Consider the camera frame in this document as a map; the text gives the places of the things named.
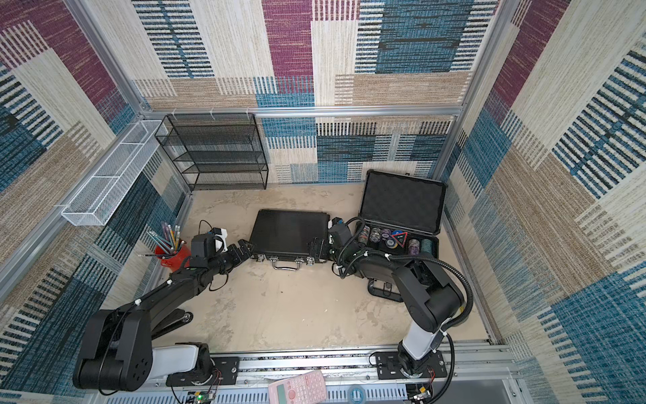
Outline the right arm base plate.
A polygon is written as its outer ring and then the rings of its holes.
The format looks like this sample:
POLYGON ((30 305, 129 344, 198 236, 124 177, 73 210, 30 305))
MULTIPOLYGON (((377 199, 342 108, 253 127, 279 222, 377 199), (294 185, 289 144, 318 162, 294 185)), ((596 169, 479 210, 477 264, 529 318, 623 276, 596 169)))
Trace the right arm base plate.
POLYGON ((405 351, 377 351, 368 362, 373 365, 380 380, 446 378, 447 362, 440 351, 430 352, 415 360, 405 351))

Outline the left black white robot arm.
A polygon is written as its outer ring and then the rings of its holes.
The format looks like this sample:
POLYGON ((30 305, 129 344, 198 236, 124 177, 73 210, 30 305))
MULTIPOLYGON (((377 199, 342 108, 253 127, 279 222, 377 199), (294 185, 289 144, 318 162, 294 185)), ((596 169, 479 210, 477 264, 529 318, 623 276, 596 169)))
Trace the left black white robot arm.
POLYGON ((184 317, 179 307, 198 296, 217 274, 252 257, 252 244, 240 240, 215 247, 216 237, 195 237, 196 255, 183 260, 166 283, 114 310, 99 310, 87 322, 72 376, 77 389, 133 392, 144 385, 153 367, 153 339, 172 330, 170 320, 184 317))

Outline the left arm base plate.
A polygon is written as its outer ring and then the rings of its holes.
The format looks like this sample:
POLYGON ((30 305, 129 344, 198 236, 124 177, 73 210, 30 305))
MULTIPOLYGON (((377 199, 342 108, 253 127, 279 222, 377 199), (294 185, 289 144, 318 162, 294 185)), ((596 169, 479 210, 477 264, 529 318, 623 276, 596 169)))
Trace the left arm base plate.
POLYGON ((211 371, 208 373, 208 380, 204 385, 215 387, 216 385, 235 385, 240 369, 241 358, 237 356, 211 357, 211 371))

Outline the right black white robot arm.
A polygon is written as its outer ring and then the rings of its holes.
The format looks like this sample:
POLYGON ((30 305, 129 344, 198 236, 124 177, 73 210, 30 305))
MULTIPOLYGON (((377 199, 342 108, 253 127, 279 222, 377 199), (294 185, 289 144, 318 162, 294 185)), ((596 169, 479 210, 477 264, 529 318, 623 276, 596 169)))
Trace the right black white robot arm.
POLYGON ((389 254, 361 244, 358 237, 336 218, 324 237, 314 237, 307 247, 316 259, 331 261, 341 279, 358 275, 395 286, 395 299, 411 317, 398 346, 401 371, 408 377, 420 375, 449 339, 448 330, 468 319, 474 306, 471 285, 454 266, 431 254, 389 254))

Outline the black poker set case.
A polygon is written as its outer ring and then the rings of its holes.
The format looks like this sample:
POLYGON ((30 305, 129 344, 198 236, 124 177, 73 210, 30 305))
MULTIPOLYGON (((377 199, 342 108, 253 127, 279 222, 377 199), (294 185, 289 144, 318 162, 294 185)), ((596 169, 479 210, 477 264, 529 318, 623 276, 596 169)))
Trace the black poker set case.
POLYGON ((308 263, 308 243, 329 237, 330 216, 325 212, 263 209, 257 213, 250 243, 258 262, 269 261, 274 269, 296 271, 308 263))

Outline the grey poker set case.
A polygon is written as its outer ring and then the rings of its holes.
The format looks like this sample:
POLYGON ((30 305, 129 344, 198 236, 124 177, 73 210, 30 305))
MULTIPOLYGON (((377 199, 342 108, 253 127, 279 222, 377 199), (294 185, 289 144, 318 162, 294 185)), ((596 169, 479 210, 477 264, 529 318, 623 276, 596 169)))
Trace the grey poker set case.
POLYGON ((438 235, 446 188, 431 179, 368 171, 356 224, 359 236, 343 252, 343 265, 347 274, 368 281, 371 296, 403 301, 392 278, 399 265, 378 266, 381 254, 421 254, 439 259, 438 235), (393 230, 408 233, 405 247, 391 244, 393 230))

